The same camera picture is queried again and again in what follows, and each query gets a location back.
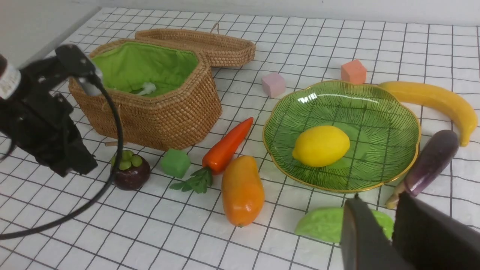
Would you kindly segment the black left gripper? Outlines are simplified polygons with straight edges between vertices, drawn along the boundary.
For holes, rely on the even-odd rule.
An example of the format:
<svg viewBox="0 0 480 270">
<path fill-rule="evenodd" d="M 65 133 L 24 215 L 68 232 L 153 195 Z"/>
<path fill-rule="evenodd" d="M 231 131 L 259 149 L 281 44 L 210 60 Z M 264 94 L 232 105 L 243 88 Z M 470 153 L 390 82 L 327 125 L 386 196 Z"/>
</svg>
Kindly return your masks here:
<svg viewBox="0 0 480 270">
<path fill-rule="evenodd" d="M 16 147 L 59 176 L 88 174 L 98 166 L 71 119 L 73 106 L 51 94 L 71 76 L 59 60 L 38 60 L 21 69 L 1 61 L 1 132 Z"/>
</svg>

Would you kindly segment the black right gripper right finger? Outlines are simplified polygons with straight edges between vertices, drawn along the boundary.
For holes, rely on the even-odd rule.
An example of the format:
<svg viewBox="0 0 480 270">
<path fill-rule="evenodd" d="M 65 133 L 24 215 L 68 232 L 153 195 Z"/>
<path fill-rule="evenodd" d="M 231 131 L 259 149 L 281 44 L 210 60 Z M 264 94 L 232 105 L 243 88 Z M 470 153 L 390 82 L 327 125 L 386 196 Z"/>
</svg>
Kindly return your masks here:
<svg viewBox="0 0 480 270">
<path fill-rule="evenodd" d="M 409 193 L 399 196 L 391 243 L 417 270 L 478 270 L 480 234 Z"/>
</svg>

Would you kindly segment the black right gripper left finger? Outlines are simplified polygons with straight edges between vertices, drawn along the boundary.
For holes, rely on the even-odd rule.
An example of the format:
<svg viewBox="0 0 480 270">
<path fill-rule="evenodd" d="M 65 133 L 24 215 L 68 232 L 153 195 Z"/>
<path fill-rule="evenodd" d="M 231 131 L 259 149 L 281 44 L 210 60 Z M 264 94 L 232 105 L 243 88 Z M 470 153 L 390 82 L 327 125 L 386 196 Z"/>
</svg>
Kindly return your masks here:
<svg viewBox="0 0 480 270">
<path fill-rule="evenodd" d="M 382 227 L 359 195 L 343 207 L 340 247 L 345 270 L 411 270 L 391 246 Z"/>
</svg>

